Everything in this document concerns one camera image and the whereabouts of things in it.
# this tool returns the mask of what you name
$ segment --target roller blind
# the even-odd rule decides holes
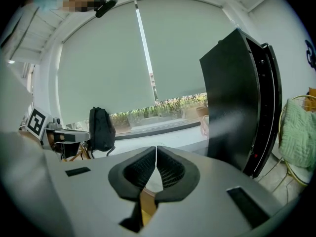
[[[133,3],[93,19],[64,43],[58,92],[65,124],[89,119],[93,107],[113,114],[155,104]]]
[[[206,92],[199,59],[234,29],[222,9],[194,0],[138,5],[158,99]]]

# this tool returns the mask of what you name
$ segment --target black slot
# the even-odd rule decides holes
[[[65,141],[76,142],[76,136],[74,134],[64,134]]]
[[[228,190],[227,193],[253,228],[269,219],[268,215],[241,187]]]
[[[66,170],[66,174],[68,176],[76,176],[76,175],[80,175],[83,174],[85,172],[89,172],[91,171],[89,168],[87,167],[82,167],[82,168],[75,168],[75,169],[71,169],[71,170]]]

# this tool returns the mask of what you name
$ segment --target glass window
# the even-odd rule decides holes
[[[154,106],[111,114],[110,118],[117,135],[150,130],[163,130],[170,126],[182,126],[199,122],[199,117],[208,114],[206,93],[156,101]],[[69,129],[88,131],[89,120],[67,125]]]

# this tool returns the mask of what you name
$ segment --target wicker chair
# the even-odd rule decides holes
[[[304,108],[304,110],[316,112],[316,102],[309,101],[311,99],[313,99],[315,101],[316,97],[310,96],[310,95],[299,95],[299,96],[296,96],[292,99],[294,101],[296,101],[302,108]],[[279,122],[278,122],[279,145],[281,144],[281,140],[282,140],[282,122],[284,120],[283,114],[285,113],[285,109],[286,109],[286,105],[283,107],[283,109],[281,111]],[[293,179],[295,181],[297,181],[302,186],[307,186],[309,184],[309,182],[313,176],[312,171],[309,171],[306,168],[301,168],[301,167],[297,167],[295,165],[292,165],[289,162],[285,161],[283,158],[281,158],[275,166],[277,166],[282,160],[284,161],[284,163],[287,167],[287,173],[286,173],[285,177],[282,179],[282,181],[278,184],[278,186],[273,190],[273,192],[283,183],[283,181],[286,179],[287,176],[293,177]]]

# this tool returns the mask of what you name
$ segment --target plants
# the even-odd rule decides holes
[[[177,115],[181,117],[181,112],[189,108],[207,105],[206,93],[177,97],[163,101],[156,101],[154,106],[135,109],[128,112],[111,114],[110,118],[115,127],[130,126],[142,119],[149,117],[167,117]]]

